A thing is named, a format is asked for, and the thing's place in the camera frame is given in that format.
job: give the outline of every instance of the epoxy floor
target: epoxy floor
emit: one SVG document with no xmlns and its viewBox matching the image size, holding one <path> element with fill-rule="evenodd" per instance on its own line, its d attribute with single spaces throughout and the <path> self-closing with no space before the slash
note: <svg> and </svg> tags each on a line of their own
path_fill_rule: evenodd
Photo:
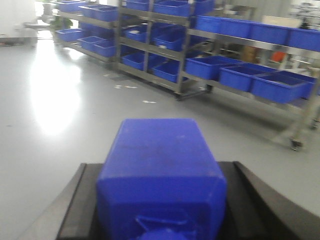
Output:
<svg viewBox="0 0 320 240">
<path fill-rule="evenodd" d="M 80 163 L 102 163 L 125 118 L 194 118 L 218 161 L 240 161 L 320 216 L 320 132 L 292 151 L 295 114 L 221 90 L 177 102 L 51 40 L 1 47 L 0 74 L 0 240 L 16 239 Z"/>
</svg>

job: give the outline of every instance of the metal shelving rack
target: metal shelving rack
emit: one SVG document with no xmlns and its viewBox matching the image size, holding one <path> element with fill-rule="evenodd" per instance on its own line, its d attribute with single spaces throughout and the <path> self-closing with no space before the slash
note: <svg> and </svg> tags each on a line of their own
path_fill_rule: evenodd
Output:
<svg viewBox="0 0 320 240">
<path fill-rule="evenodd" d="M 123 6 L 124 6 L 124 0 L 118 0 L 118 9 L 119 9 L 118 23 L 119 24 L 118 24 L 118 30 L 117 30 L 118 41 L 117 41 L 117 56 L 116 56 L 118 70 L 138 76 L 142 79 L 145 79 L 147 81 L 150 81 L 152 83 L 165 87 L 169 90 L 172 90 L 174 91 L 176 98 L 179 99 L 180 96 L 182 95 L 183 88 L 187 87 L 188 85 L 194 82 L 193 80 L 183 81 L 183 77 L 182 77 L 182 70 L 183 70 L 185 59 L 186 59 L 186 53 L 189 50 L 187 46 L 189 45 L 189 42 L 190 42 L 190 35 L 186 33 L 186 38 L 183 44 L 182 51 L 174 51 L 170 49 L 161 48 L 155 45 L 151 45 L 150 35 L 151 35 L 151 28 L 153 23 L 176 24 L 176 25 L 184 26 L 186 27 L 186 29 L 188 29 L 190 27 L 189 18 L 183 17 L 183 16 L 167 15 L 167 14 L 152 12 L 153 6 L 154 6 L 154 0 L 150 0 L 149 2 L 149 11 L 129 9 Z M 194 10 L 194 6 L 192 4 L 190 8 L 190 12 L 192 13 L 193 10 Z M 123 25 L 122 15 L 136 16 L 139 19 L 144 20 L 148 23 L 147 31 L 146 31 L 147 32 L 146 43 L 135 41 L 135 40 L 128 39 L 126 37 L 121 36 L 121 33 L 122 33 L 121 26 Z M 126 45 L 126 46 L 139 49 L 145 52 L 143 71 L 121 63 L 121 45 Z M 178 74 L 177 82 L 168 81 L 166 79 L 157 77 L 151 74 L 150 72 L 148 72 L 147 69 L 148 69 L 149 54 L 157 54 L 157 55 L 166 57 L 170 60 L 179 61 L 180 64 L 179 64 L 179 74 Z"/>
<path fill-rule="evenodd" d="M 101 21 L 98 19 L 94 19 L 94 18 L 90 18 L 90 17 L 86 17 L 83 16 L 80 12 L 63 12 L 63 11 L 59 11 L 58 15 L 62 18 L 68 18 L 68 19 L 73 19 L 73 20 L 77 20 L 79 22 L 83 22 L 83 23 L 88 23 L 88 24 L 92 24 L 92 25 L 96 25 L 105 29 L 114 29 L 117 27 L 117 22 L 116 21 Z M 81 47 L 81 44 L 78 41 L 72 41 L 72 42 L 67 42 L 67 41 L 63 41 L 61 39 L 58 40 L 58 42 L 65 48 L 71 48 L 71 49 L 75 49 L 83 54 L 86 54 L 88 56 L 91 56 L 93 58 L 96 58 L 102 62 L 108 63 L 108 62 L 113 62 L 114 61 L 114 57 L 104 57 L 102 55 L 99 55 L 95 52 L 86 50 L 84 48 Z"/>
<path fill-rule="evenodd" d="M 212 41 L 217 41 L 217 42 L 223 42 L 223 43 L 227 42 L 227 43 L 234 43 L 239 45 L 246 45 L 246 46 L 256 47 L 260 49 L 280 51 L 287 54 L 298 55 L 302 57 L 308 57 L 308 58 L 320 60 L 320 52 L 317 52 L 317 51 L 310 51 L 306 49 L 277 45 L 273 43 L 233 37 L 233 36 L 206 32 L 206 31 L 201 31 L 196 29 L 188 29 L 187 34 L 209 38 Z M 317 79 L 316 83 L 314 84 L 309 100 L 297 99 L 296 101 L 293 101 L 289 104 L 280 104 L 265 98 L 255 96 L 249 92 L 244 92 L 232 87 L 222 85 L 219 82 L 214 80 L 206 80 L 194 75 L 190 75 L 185 71 L 183 71 L 181 75 L 182 77 L 186 77 L 188 79 L 192 79 L 192 80 L 204 83 L 206 85 L 206 90 L 205 90 L 206 93 L 211 92 L 213 88 L 219 88 L 219 89 L 222 89 L 222 90 L 225 90 L 249 99 L 253 99 L 255 101 L 258 101 L 282 110 L 300 114 L 300 119 L 298 120 L 297 127 L 295 128 L 292 138 L 290 140 L 291 140 L 292 149 L 296 151 L 298 151 L 303 146 L 301 135 L 302 135 L 303 128 L 308 123 L 308 121 L 311 120 L 312 111 L 316 108 L 318 89 L 320 87 L 320 77 Z M 312 124 L 313 129 L 317 128 L 317 123 L 319 123 L 319 120 L 320 120 L 320 108 L 318 109 L 318 112 L 315 118 L 313 119 L 313 124 Z"/>
</svg>

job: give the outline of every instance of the rolling rack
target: rolling rack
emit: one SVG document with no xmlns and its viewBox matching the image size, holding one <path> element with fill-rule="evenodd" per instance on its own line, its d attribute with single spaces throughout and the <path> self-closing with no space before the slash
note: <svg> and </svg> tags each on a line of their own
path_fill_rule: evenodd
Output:
<svg viewBox="0 0 320 240">
<path fill-rule="evenodd" d="M 222 34 L 206 32 L 206 31 L 190 29 L 190 28 L 187 30 L 187 34 L 208 38 L 208 39 L 211 39 L 212 41 L 221 42 L 221 43 L 234 43 L 234 44 L 239 44 L 244 46 L 255 47 L 259 49 L 279 51 L 279 52 L 287 53 L 290 55 L 297 55 L 297 56 L 320 60 L 320 52 L 317 52 L 317 51 L 311 51 L 311 50 L 289 47 L 284 45 L 277 45 L 277 44 L 268 43 L 268 42 L 222 35 Z M 290 111 L 295 114 L 300 114 L 300 119 L 297 122 L 297 126 L 293 132 L 293 135 L 290 141 L 291 141 L 291 148 L 295 151 L 299 151 L 303 147 L 304 144 L 301 140 L 302 131 L 305 125 L 311 119 L 311 114 L 313 110 L 317 107 L 316 104 L 317 104 L 317 97 L 318 97 L 318 89 L 320 87 L 320 77 L 318 77 L 318 79 L 316 80 L 313 86 L 309 100 L 304 100 L 301 98 L 287 104 L 276 103 L 274 101 L 270 101 L 268 99 L 255 96 L 252 93 L 244 92 L 232 87 L 222 85 L 218 81 L 206 80 L 194 75 L 190 75 L 185 71 L 181 73 L 181 77 L 186 77 L 188 79 L 192 79 L 192 80 L 204 83 L 206 85 L 206 90 L 203 91 L 204 93 L 209 93 L 213 90 L 213 88 L 218 88 L 218 89 L 222 89 L 222 90 L 225 90 L 225 91 L 228 91 L 228 92 L 282 109 L 282 110 Z M 320 108 L 318 109 L 315 118 L 313 118 L 312 120 L 311 128 L 316 129 L 318 127 L 319 122 L 320 122 Z"/>
<path fill-rule="evenodd" d="M 176 99 L 180 99 L 182 95 L 182 91 L 184 88 L 187 88 L 188 86 L 194 84 L 193 80 L 186 80 L 183 81 L 182 77 L 182 70 L 186 59 L 186 53 L 188 51 L 196 49 L 196 47 L 199 46 L 199 44 L 188 47 L 190 43 L 190 35 L 186 33 L 186 38 L 184 40 L 184 44 L 182 47 L 182 51 L 174 51 L 170 49 L 161 48 L 155 45 L 150 44 L 150 38 L 151 38 L 151 28 L 153 23 L 166 23 L 166 24 L 176 24 L 186 27 L 188 29 L 190 27 L 190 19 L 189 17 L 184 16 L 176 16 L 176 15 L 168 15 L 168 14 L 162 14 L 157 12 L 152 12 L 153 6 L 154 6 L 154 0 L 149 1 L 149 11 L 143 11 L 143 10 L 136 10 L 136 9 L 130 9 L 124 7 L 124 0 L 118 0 L 118 9 L 119 9 L 119 17 L 118 17 L 118 28 L 116 31 L 116 37 L 117 37 L 117 55 L 116 55 L 116 61 L 117 61 L 117 69 L 119 71 L 124 71 L 126 73 L 132 74 L 134 76 L 137 76 L 139 78 L 142 78 L 144 80 L 147 80 L 149 82 L 152 82 L 154 84 L 157 84 L 159 86 L 162 86 L 166 89 L 174 91 Z M 190 7 L 190 13 L 193 13 L 194 11 L 194 4 Z M 140 42 L 132 39 L 128 39 L 124 36 L 122 36 L 122 16 L 123 15 L 129 15 L 129 16 L 136 16 L 141 20 L 144 20 L 148 23 L 147 25 L 147 37 L 146 42 Z M 125 45 L 128 47 L 132 47 L 141 51 L 144 51 L 144 64 L 143 64 L 143 70 L 139 70 L 136 68 L 133 68 L 131 66 L 125 65 L 121 63 L 121 45 Z M 179 71 L 178 71 L 178 80 L 177 82 L 171 82 L 169 80 L 163 79 L 161 77 L 155 76 L 151 74 L 148 71 L 148 57 L 149 54 L 156 54 L 165 58 L 168 58 L 170 60 L 176 60 L 179 61 Z"/>
</svg>

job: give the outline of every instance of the blue plastic bin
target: blue plastic bin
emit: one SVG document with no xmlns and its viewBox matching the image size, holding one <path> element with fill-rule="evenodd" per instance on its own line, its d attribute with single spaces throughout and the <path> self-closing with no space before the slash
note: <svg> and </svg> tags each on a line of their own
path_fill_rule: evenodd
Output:
<svg viewBox="0 0 320 240">
<path fill-rule="evenodd" d="M 86 31 L 80 28 L 63 29 L 55 32 L 57 33 L 58 38 L 65 42 L 73 42 L 85 37 L 86 35 Z"/>
<path fill-rule="evenodd" d="M 289 47 L 320 52 L 320 31 L 292 29 L 288 41 Z"/>
<path fill-rule="evenodd" d="M 165 57 L 155 55 L 150 53 L 148 58 L 148 69 L 153 68 L 166 60 Z M 145 61 L 145 54 L 143 52 L 136 52 L 127 56 L 122 57 L 122 63 L 133 67 L 135 69 L 139 69 L 141 71 L 144 70 L 144 61 Z"/>
<path fill-rule="evenodd" d="M 139 51 L 136 48 L 130 47 L 130 46 L 126 46 L 126 45 L 121 45 L 121 55 L 128 55 L 128 54 L 132 54 L 134 52 Z"/>
<path fill-rule="evenodd" d="M 79 41 L 81 43 L 82 48 L 91 52 L 95 52 L 96 51 L 95 44 L 103 42 L 105 41 L 105 39 L 97 36 L 88 36 L 88 37 L 80 38 Z"/>
<path fill-rule="evenodd" d="M 303 80 L 303 81 L 307 82 L 307 85 L 305 86 L 301 97 L 303 99 L 309 99 L 310 98 L 310 94 L 312 92 L 312 89 L 313 89 L 313 87 L 314 87 L 314 85 L 315 85 L 315 83 L 317 81 L 316 78 L 311 77 L 311 76 L 305 76 L 305 75 L 297 74 L 297 73 L 294 73 L 294 72 L 289 72 L 289 71 L 279 71 L 279 72 L 277 72 L 277 74 L 283 75 L 285 77 L 291 77 L 291 78 Z"/>
<path fill-rule="evenodd" d="M 92 32 L 94 30 L 94 25 L 86 22 L 81 22 L 80 27 L 84 30 L 87 30 L 88 32 Z"/>
<path fill-rule="evenodd" d="M 215 0 L 196 0 L 194 5 L 194 16 L 206 14 L 212 12 L 215 7 Z"/>
<path fill-rule="evenodd" d="M 96 192 L 110 240 L 214 240 L 227 182 L 193 119 L 126 119 Z"/>
<path fill-rule="evenodd" d="M 99 42 L 94 45 L 95 52 L 101 56 L 104 56 L 106 58 L 110 58 L 116 55 L 117 48 L 115 46 L 115 41 L 112 40 L 106 40 Z"/>
<path fill-rule="evenodd" d="M 118 8 L 116 6 L 105 6 L 94 9 L 93 18 L 105 22 L 116 21 L 118 19 Z"/>
<path fill-rule="evenodd" d="M 149 0 L 127 0 L 126 7 L 141 11 L 149 11 Z"/>
<path fill-rule="evenodd" d="M 252 21 L 222 18 L 220 34 L 247 39 L 252 29 Z"/>
<path fill-rule="evenodd" d="M 182 44 L 185 39 L 185 34 L 181 31 L 169 32 L 158 37 L 155 37 L 154 43 L 158 47 L 174 50 L 174 51 L 181 51 Z"/>
<path fill-rule="evenodd" d="M 92 33 L 94 36 L 98 36 L 103 39 L 109 39 L 115 36 L 115 31 L 113 29 L 108 29 L 96 25 L 93 26 Z"/>
<path fill-rule="evenodd" d="M 204 58 L 187 58 L 185 71 L 188 74 L 207 79 L 218 80 L 220 68 L 231 67 L 243 63 L 242 61 L 224 56 L 210 56 Z"/>
<path fill-rule="evenodd" d="M 255 76 L 252 94 L 280 104 L 301 98 L 306 90 L 306 81 L 277 73 Z"/>
<path fill-rule="evenodd" d="M 220 83 L 228 87 L 250 92 L 253 77 L 265 73 L 275 72 L 275 69 L 255 64 L 242 64 L 241 66 L 222 67 L 220 69 Z"/>
<path fill-rule="evenodd" d="M 188 17 L 190 5 L 187 1 L 165 0 L 153 4 L 153 11 L 159 14 Z"/>
<path fill-rule="evenodd" d="M 198 16 L 195 29 L 219 34 L 223 17 L 218 16 Z"/>
<path fill-rule="evenodd" d="M 61 12 L 72 13 L 72 12 L 80 11 L 81 9 L 79 7 L 88 5 L 88 2 L 81 1 L 81 0 L 74 0 L 74 1 L 56 2 L 55 4 L 58 5 L 58 8 L 60 9 Z"/>
<path fill-rule="evenodd" d="M 250 39 L 279 45 L 287 44 L 291 28 L 258 22 L 254 22 L 251 25 Z"/>
<path fill-rule="evenodd" d="M 179 62 L 172 60 L 152 68 L 153 74 L 159 78 L 176 83 L 179 73 Z"/>
<path fill-rule="evenodd" d="M 104 8 L 106 5 L 87 5 L 87 6 L 80 6 L 79 9 L 82 12 L 83 16 L 88 18 L 94 17 L 94 9 L 101 9 Z"/>
</svg>

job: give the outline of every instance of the white wall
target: white wall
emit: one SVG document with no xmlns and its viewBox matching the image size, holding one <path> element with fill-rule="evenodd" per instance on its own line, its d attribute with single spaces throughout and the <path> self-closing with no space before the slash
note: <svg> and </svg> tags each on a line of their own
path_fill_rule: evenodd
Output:
<svg viewBox="0 0 320 240">
<path fill-rule="evenodd" d="M 35 0 L 0 0 L 0 38 L 21 37 L 22 23 L 35 19 Z M 26 37 L 34 35 L 28 31 Z"/>
</svg>

